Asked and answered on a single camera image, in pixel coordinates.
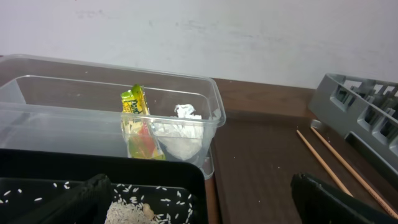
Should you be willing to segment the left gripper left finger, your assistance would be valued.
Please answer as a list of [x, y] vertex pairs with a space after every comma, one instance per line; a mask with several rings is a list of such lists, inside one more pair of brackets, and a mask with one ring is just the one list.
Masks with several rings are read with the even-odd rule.
[[110, 205], [111, 181], [98, 174], [10, 223], [104, 223]]

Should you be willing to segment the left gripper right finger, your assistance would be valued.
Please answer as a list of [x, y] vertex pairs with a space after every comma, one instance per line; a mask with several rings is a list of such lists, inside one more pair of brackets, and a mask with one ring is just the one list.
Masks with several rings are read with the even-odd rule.
[[307, 173], [295, 174], [292, 198], [302, 223], [397, 224], [386, 215]]

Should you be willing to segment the pile of rice waste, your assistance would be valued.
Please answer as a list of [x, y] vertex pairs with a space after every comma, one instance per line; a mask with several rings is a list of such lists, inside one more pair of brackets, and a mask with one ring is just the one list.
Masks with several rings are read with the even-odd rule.
[[[53, 200], [79, 182], [1, 179], [1, 223]], [[193, 223], [195, 202], [186, 189], [112, 184], [106, 223]]]

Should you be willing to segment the wooden chopstick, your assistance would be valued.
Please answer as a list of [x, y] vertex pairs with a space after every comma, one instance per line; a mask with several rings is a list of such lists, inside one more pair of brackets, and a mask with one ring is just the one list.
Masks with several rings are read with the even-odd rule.
[[304, 144], [308, 147], [310, 152], [315, 156], [317, 161], [322, 165], [322, 167], [326, 170], [326, 172], [329, 174], [329, 176], [333, 179], [335, 184], [346, 194], [349, 196], [353, 197], [352, 193], [346, 188], [346, 186], [342, 183], [342, 181], [337, 177], [337, 175], [331, 170], [331, 168], [328, 166], [328, 164], [322, 159], [322, 157], [318, 154], [318, 152], [313, 148], [313, 146], [307, 141], [307, 139], [303, 136], [303, 134], [299, 131], [296, 130], [296, 133], [298, 136], [301, 138], [301, 140], [304, 142]]
[[325, 140], [325, 138], [313, 127], [311, 130], [317, 135], [322, 143], [331, 151], [331, 153], [344, 165], [344, 167], [353, 175], [353, 177], [371, 194], [379, 205], [392, 217], [397, 218], [397, 213], [382, 199], [382, 197], [345, 161], [345, 159]]

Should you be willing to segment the green orange snack wrapper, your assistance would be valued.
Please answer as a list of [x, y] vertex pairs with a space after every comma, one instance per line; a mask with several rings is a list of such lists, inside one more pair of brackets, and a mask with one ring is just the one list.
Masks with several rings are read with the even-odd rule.
[[150, 115], [144, 87], [135, 84], [130, 90], [121, 93], [121, 102], [121, 129], [127, 146], [127, 156], [164, 161], [165, 154], [154, 138], [151, 123], [142, 118], [144, 115]]

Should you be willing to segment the white tissue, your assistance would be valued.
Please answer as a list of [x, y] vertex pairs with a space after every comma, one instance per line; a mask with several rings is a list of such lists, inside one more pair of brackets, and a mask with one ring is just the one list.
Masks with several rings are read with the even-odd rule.
[[153, 133], [174, 159], [187, 161], [202, 150], [204, 127], [188, 124], [153, 123]]

